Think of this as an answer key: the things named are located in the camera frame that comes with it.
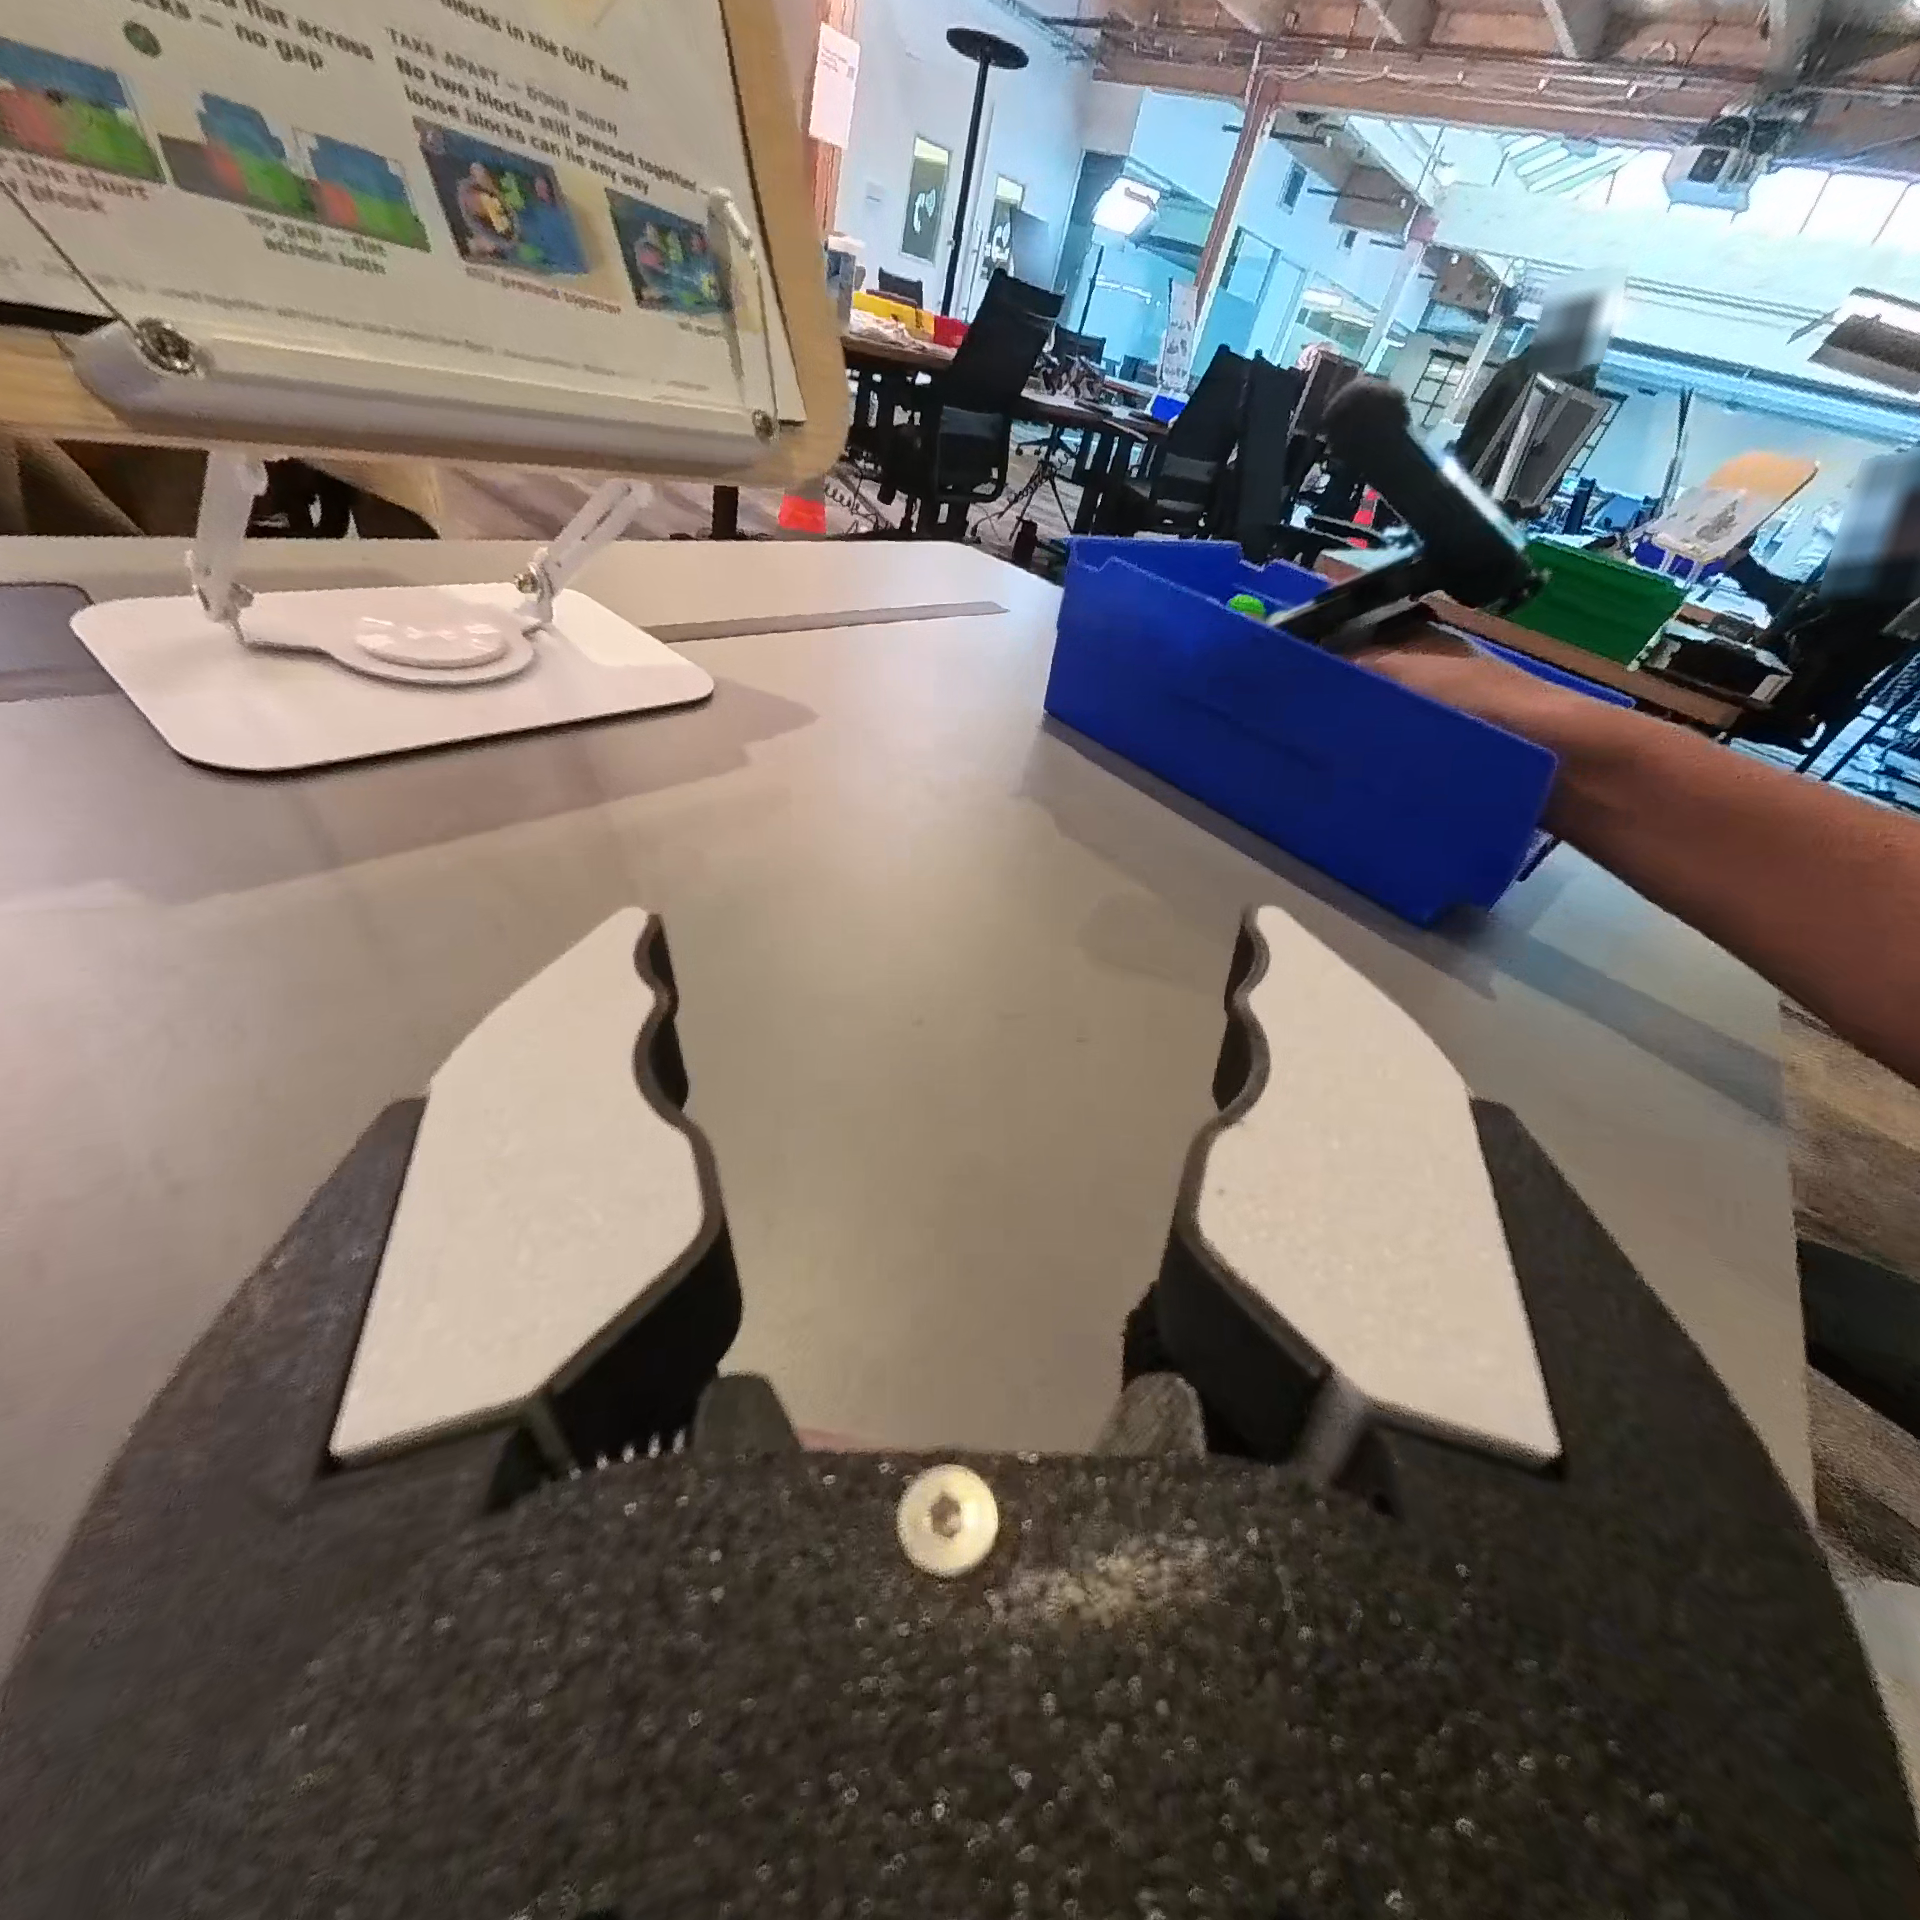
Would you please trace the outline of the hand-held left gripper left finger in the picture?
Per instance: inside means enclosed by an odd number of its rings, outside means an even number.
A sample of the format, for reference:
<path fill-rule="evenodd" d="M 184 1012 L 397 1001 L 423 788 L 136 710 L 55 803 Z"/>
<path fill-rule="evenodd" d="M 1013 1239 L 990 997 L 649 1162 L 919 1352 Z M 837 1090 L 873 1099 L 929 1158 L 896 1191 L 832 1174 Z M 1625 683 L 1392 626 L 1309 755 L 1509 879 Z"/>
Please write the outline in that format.
<path fill-rule="evenodd" d="M 584 1472 L 693 1421 L 742 1284 L 678 1010 L 663 920 L 626 907 L 447 1056 L 332 1416 L 337 1467 L 517 1430 Z"/>

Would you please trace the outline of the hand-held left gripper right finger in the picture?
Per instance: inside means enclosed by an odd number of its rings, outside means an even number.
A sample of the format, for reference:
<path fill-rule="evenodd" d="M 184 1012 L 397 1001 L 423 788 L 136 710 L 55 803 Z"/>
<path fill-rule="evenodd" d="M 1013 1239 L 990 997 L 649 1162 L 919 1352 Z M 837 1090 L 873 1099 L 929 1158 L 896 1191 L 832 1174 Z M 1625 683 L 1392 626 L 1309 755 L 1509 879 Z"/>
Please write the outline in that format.
<path fill-rule="evenodd" d="M 1549 1475 L 1565 1445 L 1473 1096 L 1403 1005 L 1248 907 L 1211 1114 L 1125 1334 L 1201 1445 L 1337 1483 L 1379 1439 Z"/>

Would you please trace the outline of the blue plastic storage bin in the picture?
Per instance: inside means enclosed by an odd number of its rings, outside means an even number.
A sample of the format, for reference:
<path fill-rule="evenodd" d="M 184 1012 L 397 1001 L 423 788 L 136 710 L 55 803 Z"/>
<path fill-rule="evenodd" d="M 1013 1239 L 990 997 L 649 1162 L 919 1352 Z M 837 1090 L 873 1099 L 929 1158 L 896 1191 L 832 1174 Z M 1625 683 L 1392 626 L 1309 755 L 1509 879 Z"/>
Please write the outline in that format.
<path fill-rule="evenodd" d="M 1407 923 L 1496 907 L 1549 848 L 1555 755 L 1238 607 L 1327 585 L 1231 540 L 1074 536 L 1044 710 Z"/>

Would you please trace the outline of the person's right forearm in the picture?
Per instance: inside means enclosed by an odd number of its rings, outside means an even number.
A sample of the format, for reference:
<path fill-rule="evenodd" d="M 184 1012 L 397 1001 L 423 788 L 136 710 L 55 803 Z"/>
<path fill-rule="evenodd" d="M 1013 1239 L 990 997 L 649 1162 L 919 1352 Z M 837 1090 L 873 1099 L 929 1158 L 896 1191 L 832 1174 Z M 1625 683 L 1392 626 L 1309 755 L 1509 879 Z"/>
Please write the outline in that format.
<path fill-rule="evenodd" d="M 1917 823 L 1432 626 L 1356 660 L 1555 755 L 1547 829 L 1917 1083 Z"/>

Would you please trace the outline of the stack of green crates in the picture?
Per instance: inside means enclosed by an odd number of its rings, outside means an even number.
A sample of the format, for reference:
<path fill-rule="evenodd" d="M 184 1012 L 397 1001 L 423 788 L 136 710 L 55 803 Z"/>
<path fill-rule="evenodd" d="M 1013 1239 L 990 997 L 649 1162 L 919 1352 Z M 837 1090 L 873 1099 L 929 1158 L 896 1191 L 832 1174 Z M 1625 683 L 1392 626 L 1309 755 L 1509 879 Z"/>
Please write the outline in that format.
<path fill-rule="evenodd" d="M 1526 540 L 1538 588 L 1507 618 L 1583 655 L 1635 669 L 1689 598 L 1683 581 L 1615 553 Z"/>

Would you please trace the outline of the wooden instruction board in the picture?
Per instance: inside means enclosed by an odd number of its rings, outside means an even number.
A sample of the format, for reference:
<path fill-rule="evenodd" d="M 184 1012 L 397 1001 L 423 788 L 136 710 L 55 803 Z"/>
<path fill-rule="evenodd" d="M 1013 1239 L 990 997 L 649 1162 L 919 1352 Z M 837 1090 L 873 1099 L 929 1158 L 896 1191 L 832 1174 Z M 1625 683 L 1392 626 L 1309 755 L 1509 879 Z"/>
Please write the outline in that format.
<path fill-rule="evenodd" d="M 1798 453 L 1748 451 L 1723 461 L 1702 481 L 1680 490 L 1638 536 L 1667 558 L 1693 565 L 1727 559 L 1766 520 L 1806 490 L 1818 461 Z"/>
<path fill-rule="evenodd" d="M 779 5 L 2 5 L 4 421 L 822 475 Z"/>

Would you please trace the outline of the black office chair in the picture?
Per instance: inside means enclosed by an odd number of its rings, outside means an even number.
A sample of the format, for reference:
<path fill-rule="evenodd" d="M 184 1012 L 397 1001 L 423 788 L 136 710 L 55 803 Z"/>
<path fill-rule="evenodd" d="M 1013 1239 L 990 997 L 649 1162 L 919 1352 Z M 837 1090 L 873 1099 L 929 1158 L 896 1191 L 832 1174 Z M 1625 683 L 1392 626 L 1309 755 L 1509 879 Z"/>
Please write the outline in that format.
<path fill-rule="evenodd" d="M 1007 490 L 1013 421 L 1062 305 L 996 272 L 946 368 L 910 402 L 891 467 L 910 538 L 958 540 Z"/>

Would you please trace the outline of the black floor lamp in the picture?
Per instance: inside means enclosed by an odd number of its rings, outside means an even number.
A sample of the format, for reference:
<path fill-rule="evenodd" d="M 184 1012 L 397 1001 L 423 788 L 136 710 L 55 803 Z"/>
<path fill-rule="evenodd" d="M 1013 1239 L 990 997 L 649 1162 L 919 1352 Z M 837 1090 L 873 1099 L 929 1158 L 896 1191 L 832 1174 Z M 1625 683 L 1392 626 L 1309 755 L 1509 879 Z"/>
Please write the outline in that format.
<path fill-rule="evenodd" d="M 946 276 L 941 292 L 941 318 L 955 313 L 958 291 L 961 255 L 968 233 L 968 218 L 972 206 L 972 178 L 981 159 L 981 130 L 985 121 L 988 91 L 991 74 L 1015 74 L 1029 63 L 1029 55 L 1013 41 L 985 29 L 951 25 L 946 45 L 972 63 L 972 103 L 964 141 L 964 159 L 958 170 L 958 193 L 955 206 L 951 240 L 946 251 Z"/>

